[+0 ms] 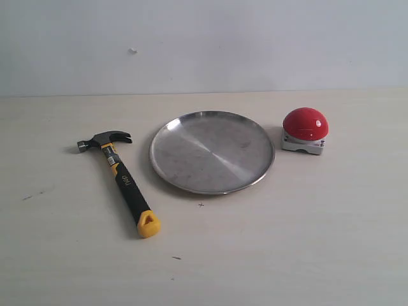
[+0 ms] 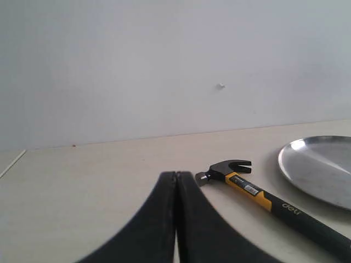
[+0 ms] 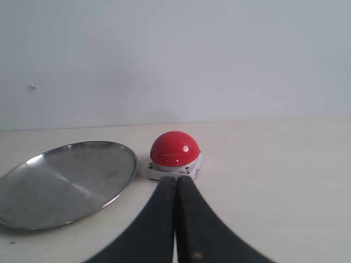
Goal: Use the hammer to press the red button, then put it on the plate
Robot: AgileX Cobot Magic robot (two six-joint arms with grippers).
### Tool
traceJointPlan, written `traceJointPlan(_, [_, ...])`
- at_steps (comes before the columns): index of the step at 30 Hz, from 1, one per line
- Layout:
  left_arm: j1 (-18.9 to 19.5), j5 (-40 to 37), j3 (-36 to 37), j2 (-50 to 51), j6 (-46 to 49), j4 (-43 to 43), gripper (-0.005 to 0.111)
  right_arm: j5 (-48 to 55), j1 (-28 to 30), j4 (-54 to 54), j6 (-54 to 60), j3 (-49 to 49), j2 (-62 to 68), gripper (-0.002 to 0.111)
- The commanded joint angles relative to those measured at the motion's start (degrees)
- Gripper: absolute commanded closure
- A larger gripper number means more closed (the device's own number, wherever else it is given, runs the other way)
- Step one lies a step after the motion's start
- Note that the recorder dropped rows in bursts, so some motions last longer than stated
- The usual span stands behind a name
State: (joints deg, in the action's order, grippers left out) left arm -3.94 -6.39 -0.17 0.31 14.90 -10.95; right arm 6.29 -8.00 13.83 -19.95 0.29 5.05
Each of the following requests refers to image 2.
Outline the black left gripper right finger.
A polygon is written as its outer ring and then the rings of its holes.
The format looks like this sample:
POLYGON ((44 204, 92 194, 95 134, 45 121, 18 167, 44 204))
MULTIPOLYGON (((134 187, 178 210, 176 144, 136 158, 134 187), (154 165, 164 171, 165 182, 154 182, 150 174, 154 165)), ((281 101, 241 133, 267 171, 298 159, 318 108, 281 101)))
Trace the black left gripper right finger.
POLYGON ((176 173, 180 262, 279 262, 233 229, 198 187, 192 173, 176 173))

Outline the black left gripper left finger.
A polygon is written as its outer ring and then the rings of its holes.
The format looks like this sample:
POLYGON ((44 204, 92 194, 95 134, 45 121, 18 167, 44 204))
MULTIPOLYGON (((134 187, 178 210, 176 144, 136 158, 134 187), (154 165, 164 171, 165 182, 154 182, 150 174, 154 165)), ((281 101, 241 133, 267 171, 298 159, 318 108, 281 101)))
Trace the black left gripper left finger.
POLYGON ((176 173, 161 173, 130 221, 79 262, 173 262, 176 197, 176 173))

